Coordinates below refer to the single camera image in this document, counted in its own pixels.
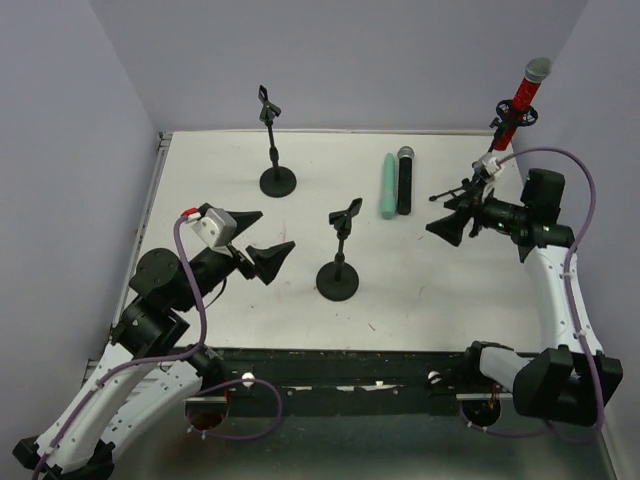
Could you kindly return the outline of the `teal microphone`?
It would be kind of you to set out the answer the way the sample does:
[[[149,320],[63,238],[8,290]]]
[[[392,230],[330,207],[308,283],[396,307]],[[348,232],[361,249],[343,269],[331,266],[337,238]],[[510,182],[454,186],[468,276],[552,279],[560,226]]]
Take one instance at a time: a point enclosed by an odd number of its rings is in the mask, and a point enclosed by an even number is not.
[[[380,215],[385,220],[396,214],[396,157],[387,153],[383,162]]]

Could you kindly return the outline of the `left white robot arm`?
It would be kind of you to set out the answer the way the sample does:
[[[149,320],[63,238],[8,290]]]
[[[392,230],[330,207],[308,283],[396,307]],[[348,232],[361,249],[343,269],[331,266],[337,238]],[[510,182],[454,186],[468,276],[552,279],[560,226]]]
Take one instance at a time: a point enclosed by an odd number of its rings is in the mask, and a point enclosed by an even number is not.
[[[292,241],[238,250],[234,239],[259,211],[228,212],[203,204],[182,213],[175,247],[145,253],[129,287],[136,296],[111,328],[97,366],[60,417],[14,447],[35,479],[107,479],[129,443],[178,402],[257,378],[226,377],[207,346],[204,298],[223,291],[234,272],[270,284],[293,251]]]

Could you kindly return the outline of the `black microphone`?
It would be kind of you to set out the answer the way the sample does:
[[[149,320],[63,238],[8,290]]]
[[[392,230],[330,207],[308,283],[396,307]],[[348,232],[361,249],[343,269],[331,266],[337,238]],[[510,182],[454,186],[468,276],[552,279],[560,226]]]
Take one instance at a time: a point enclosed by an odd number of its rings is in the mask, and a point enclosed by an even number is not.
[[[397,182],[397,213],[409,215],[412,210],[412,173],[415,152],[410,146],[403,146],[397,152],[398,182]]]

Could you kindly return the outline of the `red rhinestone microphone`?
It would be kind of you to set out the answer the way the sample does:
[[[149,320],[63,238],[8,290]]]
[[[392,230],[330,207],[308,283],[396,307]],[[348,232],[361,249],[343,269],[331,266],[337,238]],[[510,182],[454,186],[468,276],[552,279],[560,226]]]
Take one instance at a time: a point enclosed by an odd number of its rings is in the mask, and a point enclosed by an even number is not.
[[[515,95],[509,99],[514,101],[514,106],[516,108],[524,109],[526,106],[532,106],[532,101],[537,91],[539,90],[542,82],[550,75],[551,69],[552,61],[547,57],[537,57],[527,63],[524,77]],[[511,133],[515,134],[517,129],[515,131],[512,129],[508,130],[507,136],[510,137]],[[506,144],[500,141],[497,144],[497,149],[494,151],[504,151],[510,142]]]

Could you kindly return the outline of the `black round-base stand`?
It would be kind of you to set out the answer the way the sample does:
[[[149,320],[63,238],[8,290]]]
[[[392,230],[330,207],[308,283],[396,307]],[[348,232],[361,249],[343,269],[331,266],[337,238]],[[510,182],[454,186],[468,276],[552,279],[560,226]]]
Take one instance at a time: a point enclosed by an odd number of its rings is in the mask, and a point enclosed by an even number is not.
[[[283,198],[291,194],[297,186],[297,178],[292,170],[279,164],[279,150],[276,146],[273,123],[281,115],[281,108],[273,104],[264,85],[258,89],[258,99],[262,104],[259,120],[267,128],[269,138],[269,159],[271,166],[260,176],[259,187],[270,198]]]
[[[362,198],[356,198],[347,209],[331,212],[328,216],[329,224],[336,231],[338,249],[334,260],[318,271],[316,288],[325,299],[333,302],[350,299],[359,288],[358,273],[346,262],[344,244],[351,234],[353,218],[360,212],[362,203]]]

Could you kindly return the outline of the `black tripod shock-mount stand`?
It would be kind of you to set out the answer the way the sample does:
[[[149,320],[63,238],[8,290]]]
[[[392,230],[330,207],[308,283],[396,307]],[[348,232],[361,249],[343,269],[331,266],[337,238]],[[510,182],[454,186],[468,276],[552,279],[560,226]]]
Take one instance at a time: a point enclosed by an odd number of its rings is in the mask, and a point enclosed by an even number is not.
[[[510,137],[508,137],[508,130],[515,131],[519,127],[534,125],[537,119],[538,112],[533,106],[529,105],[524,109],[518,109],[514,106],[513,100],[501,100],[496,105],[496,117],[490,124],[491,128],[495,128],[495,132],[488,151],[493,152],[496,150],[500,141],[506,144],[511,141],[514,133],[511,133]]]

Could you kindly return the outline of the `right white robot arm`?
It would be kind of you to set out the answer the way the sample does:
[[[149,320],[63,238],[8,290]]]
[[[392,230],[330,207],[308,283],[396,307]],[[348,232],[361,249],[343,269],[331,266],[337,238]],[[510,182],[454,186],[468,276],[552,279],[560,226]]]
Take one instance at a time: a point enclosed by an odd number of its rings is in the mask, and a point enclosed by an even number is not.
[[[496,343],[476,341],[468,349],[474,370],[513,397],[518,414],[590,427],[623,378],[619,360],[606,356],[590,327],[577,279],[577,259],[568,254],[573,231],[558,223],[565,179],[532,169],[520,202],[495,198],[480,174],[464,181],[445,204],[450,215],[427,224],[433,233],[459,246],[469,228],[506,235],[516,245],[534,288],[541,321],[542,350],[525,358]]]

